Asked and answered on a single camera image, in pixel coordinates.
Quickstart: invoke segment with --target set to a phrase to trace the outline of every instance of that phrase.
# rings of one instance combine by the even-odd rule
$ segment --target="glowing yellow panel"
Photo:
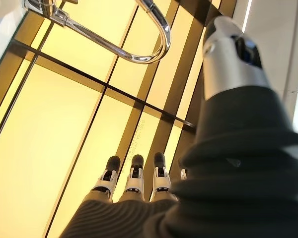
[[[166,15],[171,0],[155,0],[161,12]],[[124,50],[138,55],[153,52],[159,31],[153,21],[141,8],[138,9],[124,44]],[[137,96],[147,69],[146,64],[136,64],[119,58],[110,84],[133,96]]]
[[[18,70],[18,72],[16,73],[5,97],[4,97],[4,100],[2,101],[1,103],[1,106],[0,106],[0,123],[3,119],[3,116],[6,112],[6,110],[8,109],[8,106],[10,104],[10,102],[12,101],[12,98],[26,72],[26,70],[28,69],[29,67],[29,64],[30,64],[30,61],[24,59],[20,65],[20,68]]]
[[[57,210],[49,238],[61,234],[104,172],[108,158],[115,155],[131,110],[131,106],[104,96]]]
[[[175,150],[177,148],[178,141],[180,138],[181,130],[182,130],[181,128],[179,128],[175,125],[172,127],[172,130],[171,130],[171,133],[169,136],[169,140],[168,140],[167,146],[164,151],[165,167],[168,172],[170,171],[173,156],[174,156],[174,153],[175,153]]]
[[[160,61],[147,99],[148,103],[160,109],[163,109],[168,97],[192,20],[193,16],[180,6],[171,30],[171,47]]]
[[[32,44],[31,44],[31,47],[33,47],[35,49],[39,48],[39,45],[40,45],[40,43],[41,43],[47,29],[50,26],[50,23],[51,23],[50,20],[44,18],[44,21],[43,21],[38,33],[36,33],[36,36],[35,36]]]
[[[0,238],[42,236],[98,96],[33,66],[0,135]]]
[[[220,7],[221,0],[212,0],[212,4],[218,9]]]
[[[177,117],[183,120],[185,120],[187,116],[191,98],[195,88],[195,84],[198,80],[198,76],[203,62],[202,47],[203,47],[203,38],[204,38],[205,29],[206,27],[203,28],[202,36],[194,56],[194,60],[191,66],[187,84],[185,85],[184,92],[177,112]]]
[[[119,45],[134,6],[133,0],[82,0],[66,3],[63,9],[73,20]],[[102,81],[114,58],[88,38],[58,25],[53,26],[42,51]]]
[[[136,154],[142,155],[144,158],[144,165],[146,164],[147,156],[155,131],[157,130],[158,123],[158,118],[147,113],[142,113],[136,133],[126,156],[124,166],[119,176],[119,180],[117,182],[117,186],[113,195],[114,202],[117,202],[124,192],[133,156]]]

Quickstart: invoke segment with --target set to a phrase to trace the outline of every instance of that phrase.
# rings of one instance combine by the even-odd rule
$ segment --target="white joint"
[[[185,169],[181,170],[180,176],[181,176],[181,180],[187,179],[187,173],[185,172]]]
[[[115,188],[116,188],[116,184],[117,184],[117,173],[116,171],[112,171],[111,177],[110,177],[110,181],[106,181],[103,180],[104,176],[106,174],[107,170],[104,171],[104,173],[102,174],[102,176],[98,179],[96,185],[94,186],[94,188],[96,187],[105,187],[110,191],[110,197],[109,199],[112,200]]]
[[[135,188],[138,189],[141,194],[143,195],[144,193],[144,174],[143,174],[143,169],[139,168],[139,178],[133,178],[133,171],[134,168],[130,169],[130,173],[127,177],[127,182],[126,182],[126,187],[125,191],[130,189],[130,188]]]
[[[158,167],[155,167],[153,173],[153,190],[154,192],[157,191],[158,188],[166,187],[171,188],[171,181],[168,172],[166,171],[165,167],[163,167],[164,177],[158,177]]]

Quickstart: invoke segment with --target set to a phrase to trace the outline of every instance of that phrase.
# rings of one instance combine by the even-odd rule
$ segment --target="faucet handle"
[[[62,1],[78,4],[78,0],[62,0]]]

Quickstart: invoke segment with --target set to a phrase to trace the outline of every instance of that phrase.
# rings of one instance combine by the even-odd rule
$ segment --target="curved faucet spout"
[[[122,48],[114,45],[103,37],[97,35],[91,30],[87,29],[83,25],[75,22],[69,15],[63,10],[56,7],[53,0],[23,0],[24,6],[26,9],[34,11],[55,23],[67,26],[72,30],[82,34],[83,36],[89,38],[93,42],[101,45],[107,50],[113,52],[114,54],[134,63],[148,64],[153,63],[160,60],[165,54],[168,52],[171,44],[171,29],[164,18],[163,14],[159,10],[159,8],[153,3],[152,0],[136,0],[137,4],[146,11],[146,13],[150,16],[150,18],[154,21],[156,26],[159,29],[161,44],[159,49],[151,55],[148,56],[139,56],[131,54]]]

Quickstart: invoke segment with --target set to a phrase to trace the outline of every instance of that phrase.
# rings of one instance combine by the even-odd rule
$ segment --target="ribbed fabric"
[[[176,202],[161,200],[152,203],[124,201],[83,202],[63,231],[61,238],[134,238],[141,237],[145,221],[164,212]]]

